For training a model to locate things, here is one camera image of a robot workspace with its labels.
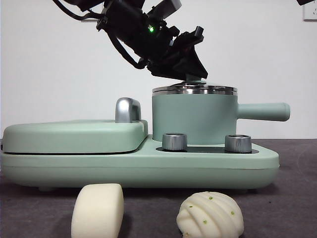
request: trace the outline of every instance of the wall socket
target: wall socket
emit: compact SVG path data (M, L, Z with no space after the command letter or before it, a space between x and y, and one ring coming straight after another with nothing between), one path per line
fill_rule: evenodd
M317 21L317 0L303 6L303 19Z

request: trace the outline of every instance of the pot lid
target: pot lid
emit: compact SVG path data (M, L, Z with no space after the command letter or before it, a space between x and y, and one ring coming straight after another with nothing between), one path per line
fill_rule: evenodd
M153 95L166 94L223 94L237 95L238 90L233 87L207 85L204 82L197 83L178 83L168 87L160 87L153 89Z

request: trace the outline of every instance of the small pot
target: small pot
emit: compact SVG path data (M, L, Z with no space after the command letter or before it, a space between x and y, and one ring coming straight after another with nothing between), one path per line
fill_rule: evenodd
M236 88L203 83L176 84L153 90L153 140L183 133L188 144L224 144L236 134L237 119L287 121L286 103L238 104Z

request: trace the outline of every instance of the black cable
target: black cable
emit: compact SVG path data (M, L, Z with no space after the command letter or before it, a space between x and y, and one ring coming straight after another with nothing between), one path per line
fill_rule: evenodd
M67 9L59 0L53 0L53 2L67 15L79 21L82 21L88 18L100 19L103 16L102 14L98 14L92 11L90 13L87 13L84 16L79 16L71 12L69 9Z
M118 38L111 33L110 31L107 31L107 34L109 36L109 39L111 40L113 46L116 48L116 50L124 57L126 61L128 61L130 64L132 64L135 68L137 69L143 69L145 68L146 64L145 62L143 63L136 63L134 59L127 53L125 48L120 44Z

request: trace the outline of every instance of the black panel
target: black panel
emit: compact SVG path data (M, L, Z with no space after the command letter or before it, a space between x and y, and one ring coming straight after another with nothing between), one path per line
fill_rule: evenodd
M234 153L230 151L226 151L224 147L195 147L195 146L189 146L187 147L187 150L178 150L178 151L170 151L170 150L164 150L162 147L156 148L158 151L164 151L169 153L206 153L206 154L257 154L258 150L252 150L252 152L249 153Z
M301 5L304 5L304 4L307 4L309 2L312 2L314 0L297 0L298 4L301 6Z

